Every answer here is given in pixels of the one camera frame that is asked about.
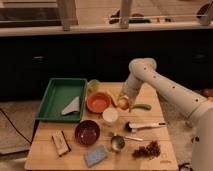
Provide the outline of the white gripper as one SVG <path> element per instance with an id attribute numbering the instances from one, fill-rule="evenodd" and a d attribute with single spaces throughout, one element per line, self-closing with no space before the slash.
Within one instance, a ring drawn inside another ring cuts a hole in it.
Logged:
<path id="1" fill-rule="evenodd" d="M 129 110 L 132 106 L 134 106 L 135 103 L 135 97 L 138 96 L 141 86 L 143 82 L 136 78 L 133 74 L 130 74 L 127 78 L 127 80 L 124 82 L 122 86 L 122 92 L 124 94 L 121 94 L 118 96 L 118 100 L 121 98 L 126 98 L 129 102 Z"/>

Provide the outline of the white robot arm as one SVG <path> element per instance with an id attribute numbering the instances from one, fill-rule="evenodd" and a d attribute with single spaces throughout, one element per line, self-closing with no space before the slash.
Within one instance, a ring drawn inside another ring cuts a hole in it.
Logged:
<path id="1" fill-rule="evenodd" d="M 134 104 L 143 83 L 148 83 L 167 101 L 179 107 L 187 122 L 196 126 L 190 171 L 213 171 L 213 102 L 160 75 L 153 58 L 136 58 L 129 63 L 130 74 L 120 95 Z"/>

